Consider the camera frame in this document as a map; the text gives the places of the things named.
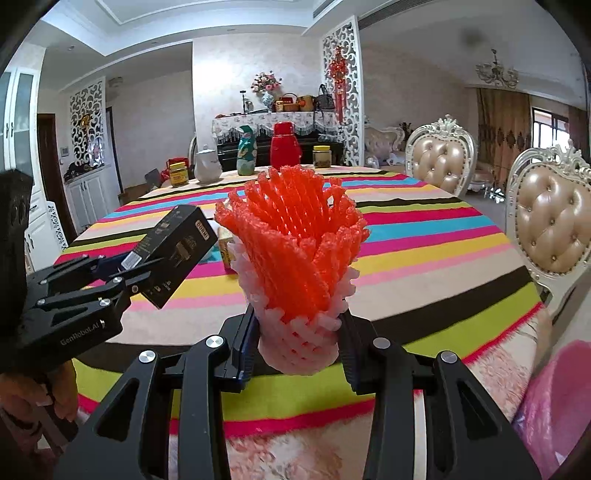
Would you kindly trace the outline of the person's left hand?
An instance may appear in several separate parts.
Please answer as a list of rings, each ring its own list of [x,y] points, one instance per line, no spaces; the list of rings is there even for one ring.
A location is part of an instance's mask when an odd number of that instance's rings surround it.
[[[45,385],[20,374],[1,375],[1,407],[23,422],[34,420],[33,408],[54,407],[60,419],[74,421],[78,410],[76,371],[71,361],[48,374],[51,393]]]

